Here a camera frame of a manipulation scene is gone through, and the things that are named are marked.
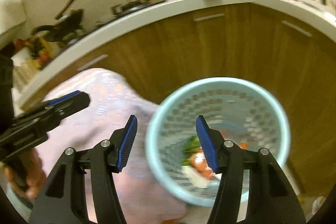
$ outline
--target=pink cloth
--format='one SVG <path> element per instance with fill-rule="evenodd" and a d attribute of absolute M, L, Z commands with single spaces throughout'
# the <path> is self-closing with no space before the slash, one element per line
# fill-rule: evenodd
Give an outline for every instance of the pink cloth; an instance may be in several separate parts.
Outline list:
<path fill-rule="evenodd" d="M 81 90 L 90 95 L 88 108 L 68 117 L 50 131 L 49 140 L 37 147 L 48 175 L 67 147 L 89 149 L 109 139 L 114 130 L 123 128 L 131 114 L 138 119 L 138 131 L 122 173 L 113 174 L 119 201 L 128 224 L 156 224 L 180 218 L 186 204 L 174 198 L 155 179 L 146 161 L 144 139 L 147 125 L 157 105 L 139 97 L 125 79 L 105 69 L 89 69 L 65 81 L 46 100 Z M 90 220 L 97 221 L 93 206 L 90 175 L 85 176 Z"/>

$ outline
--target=white countertop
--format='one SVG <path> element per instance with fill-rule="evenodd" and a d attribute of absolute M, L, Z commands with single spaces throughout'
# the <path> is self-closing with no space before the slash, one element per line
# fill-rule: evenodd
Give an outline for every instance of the white countertop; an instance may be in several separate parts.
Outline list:
<path fill-rule="evenodd" d="M 84 37 L 36 74 L 22 90 L 20 96 L 15 100 L 15 104 L 21 107 L 37 90 L 54 78 L 55 75 L 59 74 L 64 68 L 94 49 L 132 30 L 193 10 L 246 2 L 263 5 L 298 18 L 312 25 L 336 42 L 336 17 L 296 0 L 169 0 L 111 22 Z"/>

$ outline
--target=human hand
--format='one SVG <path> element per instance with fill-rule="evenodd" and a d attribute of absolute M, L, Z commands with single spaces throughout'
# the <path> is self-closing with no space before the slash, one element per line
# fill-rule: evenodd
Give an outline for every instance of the human hand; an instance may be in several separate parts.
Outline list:
<path fill-rule="evenodd" d="M 23 159 L 22 163 L 27 170 L 26 183 L 28 189 L 22 191 L 14 181 L 14 170 L 8 165 L 4 166 L 4 174 L 12 189 L 20 196 L 26 199 L 34 199 L 37 197 L 42 185 L 46 181 L 46 175 L 42 170 L 42 160 L 40 159 L 36 149 L 23 152 L 20 155 Z"/>

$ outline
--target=green vegetable scrap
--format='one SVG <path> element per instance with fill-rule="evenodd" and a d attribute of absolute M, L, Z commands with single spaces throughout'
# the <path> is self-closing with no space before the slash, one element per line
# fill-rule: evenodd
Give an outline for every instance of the green vegetable scrap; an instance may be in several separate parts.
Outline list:
<path fill-rule="evenodd" d="M 190 140 L 187 141 L 183 148 L 184 158 L 182 158 L 182 166 L 190 166 L 191 163 L 189 158 L 192 154 L 197 152 L 197 148 L 201 146 L 201 143 L 197 136 L 192 136 Z"/>

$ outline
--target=silver drawer handle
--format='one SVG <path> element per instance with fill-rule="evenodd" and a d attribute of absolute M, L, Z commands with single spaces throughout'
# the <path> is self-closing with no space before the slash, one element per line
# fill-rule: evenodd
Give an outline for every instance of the silver drawer handle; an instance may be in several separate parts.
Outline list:
<path fill-rule="evenodd" d="M 307 31 L 305 31 L 304 29 L 302 29 L 302 28 L 300 28 L 300 27 L 298 27 L 298 26 L 296 26 L 296 25 L 293 25 L 292 23 L 289 23 L 289 22 L 286 21 L 286 20 L 283 20 L 283 21 L 281 21 L 281 22 L 282 22 L 282 24 L 284 24 L 284 25 L 286 25 L 286 26 L 288 26 L 288 27 L 291 27 L 291 28 L 294 29 L 294 30 L 297 30 L 298 32 L 304 34 L 304 35 L 307 36 L 307 37 L 312 37 L 312 36 L 313 36 L 310 32 L 307 32 Z"/>
<path fill-rule="evenodd" d="M 94 65 L 95 63 L 98 63 L 99 61 L 105 59 L 109 57 L 108 54 L 102 54 L 98 57 L 96 57 L 95 59 L 91 60 L 90 62 L 87 62 L 86 64 L 84 64 L 83 66 L 81 66 L 80 68 L 77 69 L 77 71 L 83 71 L 86 70 L 87 68 L 91 67 L 92 65 Z"/>
<path fill-rule="evenodd" d="M 206 17 L 199 17 L 199 18 L 194 18 L 195 22 L 198 21 L 202 21 L 202 20 L 206 20 L 206 19 L 210 19 L 210 18 L 215 18 L 215 17 L 223 17 L 225 14 L 216 14 L 216 15 L 210 15 L 210 16 L 206 16 Z"/>

